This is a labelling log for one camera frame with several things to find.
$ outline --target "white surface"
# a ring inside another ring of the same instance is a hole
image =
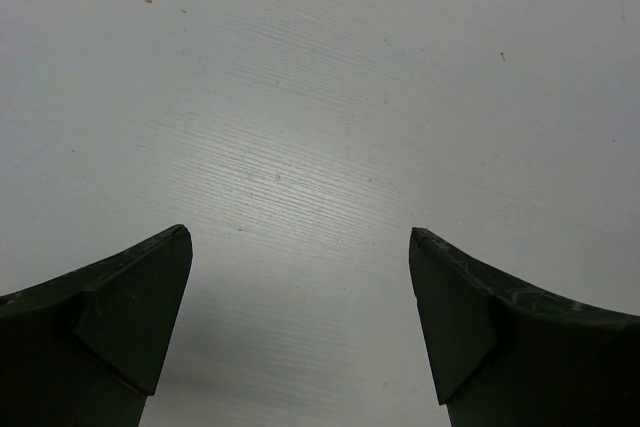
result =
[[[640,314],[639,55],[640,0],[0,0],[2,293],[182,222],[143,426],[446,426],[410,228]]]

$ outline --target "black object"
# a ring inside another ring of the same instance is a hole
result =
[[[189,270],[174,226],[0,297],[2,427],[135,427],[158,384]]]
[[[542,290],[425,229],[409,264],[454,427],[640,425],[640,317]]]

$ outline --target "wood grain texture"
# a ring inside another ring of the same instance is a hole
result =
[[[193,234],[144,426],[448,425],[414,225],[640,313],[640,0],[0,12],[2,293]]]

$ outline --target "gray floor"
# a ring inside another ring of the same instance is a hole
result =
[[[145,427],[448,425],[414,225],[640,314],[640,0],[0,12],[2,293],[192,231]]]

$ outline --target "table top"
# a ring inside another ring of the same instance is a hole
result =
[[[446,426],[411,227],[640,314],[640,0],[0,0],[0,288],[186,224],[142,426]]]

